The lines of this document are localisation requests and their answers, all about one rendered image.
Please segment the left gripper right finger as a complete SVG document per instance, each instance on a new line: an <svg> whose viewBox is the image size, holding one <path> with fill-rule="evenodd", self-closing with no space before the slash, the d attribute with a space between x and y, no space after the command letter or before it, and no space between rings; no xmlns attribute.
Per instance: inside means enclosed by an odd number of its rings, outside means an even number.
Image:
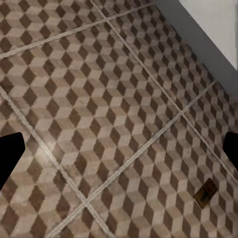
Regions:
<svg viewBox="0 0 238 238"><path fill-rule="evenodd" d="M238 133L227 132L223 150L238 171Z"/></svg>

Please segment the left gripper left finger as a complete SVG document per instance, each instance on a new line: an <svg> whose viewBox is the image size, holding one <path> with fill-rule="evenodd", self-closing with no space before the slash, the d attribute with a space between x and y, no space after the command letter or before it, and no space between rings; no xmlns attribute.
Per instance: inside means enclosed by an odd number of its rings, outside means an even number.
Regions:
<svg viewBox="0 0 238 238"><path fill-rule="evenodd" d="M21 132L0 137L0 190L25 151Z"/></svg>

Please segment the mousetrap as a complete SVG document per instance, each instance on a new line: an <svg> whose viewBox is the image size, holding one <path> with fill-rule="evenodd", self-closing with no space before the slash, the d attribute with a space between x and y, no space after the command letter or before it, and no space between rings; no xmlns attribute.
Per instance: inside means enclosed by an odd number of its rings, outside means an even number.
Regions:
<svg viewBox="0 0 238 238"><path fill-rule="evenodd" d="M218 188L216 187L216 184L211 178L209 178L206 183L201 187L201 189L196 193L194 198L201 206L201 208L204 208L217 191Z"/></svg>

